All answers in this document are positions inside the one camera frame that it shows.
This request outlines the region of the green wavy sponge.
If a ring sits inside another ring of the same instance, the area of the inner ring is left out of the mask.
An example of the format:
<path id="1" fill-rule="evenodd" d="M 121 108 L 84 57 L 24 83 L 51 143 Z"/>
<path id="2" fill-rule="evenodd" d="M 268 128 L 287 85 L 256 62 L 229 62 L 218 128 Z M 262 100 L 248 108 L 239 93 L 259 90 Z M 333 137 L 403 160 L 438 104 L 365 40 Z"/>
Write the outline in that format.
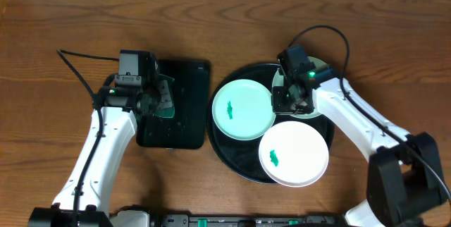
<path id="1" fill-rule="evenodd" d="M 160 74 L 157 78 L 157 89 L 160 93 L 160 102 L 156 106 L 154 115 L 159 118 L 172 118 L 175 115 L 175 105 L 172 93 L 174 79 Z"/>

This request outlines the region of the mint green plate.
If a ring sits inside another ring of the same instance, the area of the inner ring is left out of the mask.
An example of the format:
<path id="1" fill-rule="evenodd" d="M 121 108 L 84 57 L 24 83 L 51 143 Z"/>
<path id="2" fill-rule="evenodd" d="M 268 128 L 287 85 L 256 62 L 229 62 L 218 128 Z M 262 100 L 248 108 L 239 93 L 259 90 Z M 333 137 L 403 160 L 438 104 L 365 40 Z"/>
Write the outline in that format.
<path id="1" fill-rule="evenodd" d="M 224 135 L 242 141 L 261 137 L 276 119 L 269 90 L 249 79 L 222 86 L 213 99 L 211 114 Z"/>

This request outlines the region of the white plate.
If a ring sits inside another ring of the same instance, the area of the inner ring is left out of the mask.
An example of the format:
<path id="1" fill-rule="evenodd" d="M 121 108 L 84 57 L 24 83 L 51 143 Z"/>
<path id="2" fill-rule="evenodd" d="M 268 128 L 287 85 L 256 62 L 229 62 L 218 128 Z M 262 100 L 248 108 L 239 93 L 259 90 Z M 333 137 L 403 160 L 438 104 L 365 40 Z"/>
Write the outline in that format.
<path id="1" fill-rule="evenodd" d="M 259 160 L 275 182 L 291 188 L 315 183 L 325 173 L 329 152 L 321 134 L 305 123 L 285 121 L 271 127 L 259 144 Z"/>

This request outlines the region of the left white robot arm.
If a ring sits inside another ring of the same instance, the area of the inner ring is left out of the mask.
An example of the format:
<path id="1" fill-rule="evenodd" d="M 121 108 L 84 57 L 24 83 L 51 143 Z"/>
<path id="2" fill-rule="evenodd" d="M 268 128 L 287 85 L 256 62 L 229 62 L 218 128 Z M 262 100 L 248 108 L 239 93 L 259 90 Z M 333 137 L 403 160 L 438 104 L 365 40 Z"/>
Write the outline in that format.
<path id="1" fill-rule="evenodd" d="M 118 72 L 94 92 L 78 77 L 92 99 L 90 129 L 74 169 L 49 208 L 36 207 L 29 226 L 150 226 L 151 214 L 140 206 L 109 213 L 111 192 L 125 149 L 143 117 L 161 101 L 159 65 L 148 51 L 122 50 Z"/>

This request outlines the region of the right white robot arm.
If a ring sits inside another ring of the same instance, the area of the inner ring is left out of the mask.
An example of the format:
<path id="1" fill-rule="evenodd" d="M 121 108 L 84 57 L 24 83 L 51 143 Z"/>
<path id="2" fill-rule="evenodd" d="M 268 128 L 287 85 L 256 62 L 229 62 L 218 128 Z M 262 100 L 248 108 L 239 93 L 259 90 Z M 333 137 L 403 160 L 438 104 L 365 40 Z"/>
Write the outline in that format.
<path id="1" fill-rule="evenodd" d="M 281 61 L 284 84 L 273 88 L 277 114 L 318 111 L 368 161 L 366 199 L 345 214 L 351 226 L 400 226 L 450 201 L 436 141 L 412 135 L 369 106 L 329 65 Z"/>

